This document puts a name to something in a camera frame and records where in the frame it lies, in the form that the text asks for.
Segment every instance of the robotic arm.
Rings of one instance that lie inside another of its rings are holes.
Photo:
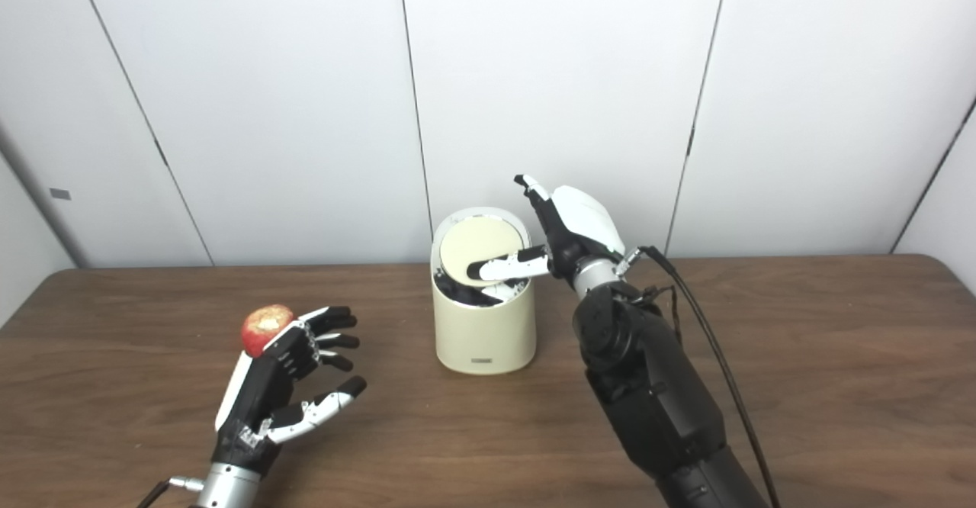
[[[321,365],[352,370],[352,362],[330,349],[358,347],[357,338],[333,332],[355,324],[348,307],[322,307],[289,323],[257,358],[241,352],[217,411],[209,476],[161,481],[139,508],[170,486],[198,493],[193,508],[250,508],[282,445],[321,426],[366,389],[366,380],[354,376],[332,392],[289,404],[295,382]]]
[[[586,380],[628,458],[655,480],[670,508],[766,508],[725,442],[721,410],[653,302],[628,285],[641,250],[624,244],[606,209],[578,189],[525,188],[546,233],[538,246],[474,262],[471,278],[552,274],[579,296],[573,328]]]

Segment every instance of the silver cylindrical wrist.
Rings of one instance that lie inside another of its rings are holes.
[[[213,464],[196,499],[201,508],[250,508],[261,474],[230,464]]]
[[[621,279],[615,272],[614,262],[600,258],[592,262],[587,262],[573,279],[573,289],[576,296],[582,300],[589,292],[589,289],[596,288],[603,283],[620,281]]]

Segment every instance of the white robotic finger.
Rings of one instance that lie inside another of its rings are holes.
[[[365,389],[366,380],[354,376],[337,387],[335,392],[322,394],[314,401],[302,401],[276,410],[266,424],[266,438],[281,445],[307,434],[348,407]]]
[[[546,245],[538,245],[491,260],[472,262],[467,267],[467,276],[485,281],[534,278],[537,275],[548,275],[548,265],[548,249]]]

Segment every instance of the red apple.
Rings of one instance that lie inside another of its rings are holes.
[[[295,313],[281,304],[259,307],[252,311],[241,327],[244,351],[252,358],[257,358],[265,351],[268,342],[293,320],[295,320]]]

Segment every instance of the white wall panel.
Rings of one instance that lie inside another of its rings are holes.
[[[663,246],[718,0],[405,0],[430,208],[575,185]]]
[[[889,251],[974,56],[976,0],[724,0],[670,254]]]
[[[976,120],[969,119],[942,164],[898,253],[920,253],[945,263],[976,293]]]
[[[60,269],[74,268],[21,181],[0,156],[0,327],[34,289]]]
[[[401,0],[95,0],[217,264],[424,260]]]
[[[79,264],[209,265],[88,0],[0,0],[0,33],[0,144]]]

